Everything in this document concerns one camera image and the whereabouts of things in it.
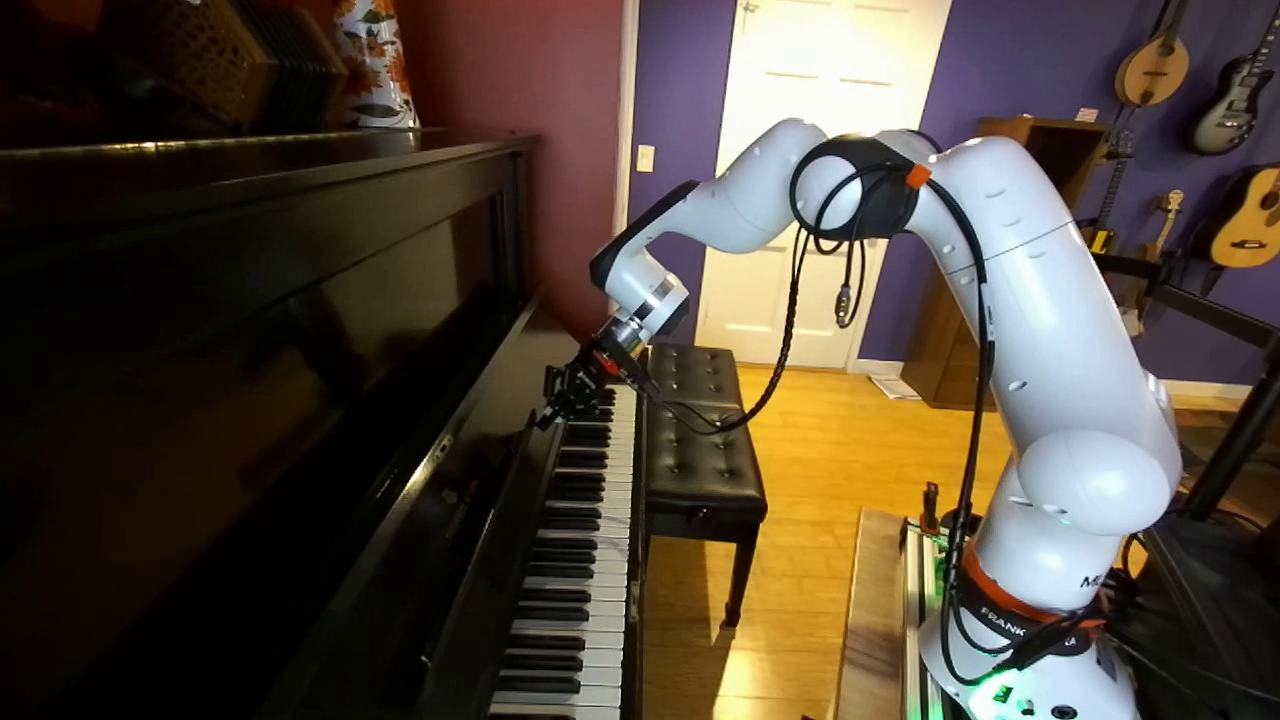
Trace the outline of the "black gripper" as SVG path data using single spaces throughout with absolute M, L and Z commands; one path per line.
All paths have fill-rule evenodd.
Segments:
M 610 383 L 632 383 L 637 377 L 637 357 L 614 338 L 610 329 L 599 329 L 566 365 L 545 372 L 541 417 L 558 419 L 590 413 Z

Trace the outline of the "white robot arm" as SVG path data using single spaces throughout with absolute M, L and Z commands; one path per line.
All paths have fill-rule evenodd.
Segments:
M 658 235 L 754 251 L 789 229 L 925 238 L 985 349 L 975 397 L 1011 434 L 990 502 L 951 520 L 919 629 L 928 681 L 967 720 L 1140 720 L 1129 664 L 1099 643 L 1099 589 L 1124 541 L 1173 502 L 1174 425 L 1070 211 L 1017 139 L 936 149 L 919 131 L 772 122 L 729 172 L 671 188 L 590 254 L 609 323 L 555 397 L 632 378 L 685 308 L 688 286 L 652 254 Z

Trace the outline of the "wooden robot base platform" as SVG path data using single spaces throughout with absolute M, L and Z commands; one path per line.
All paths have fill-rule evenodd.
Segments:
M 936 600 L 930 561 L 930 541 L 913 520 L 857 520 L 831 720 L 951 720 L 919 648 Z

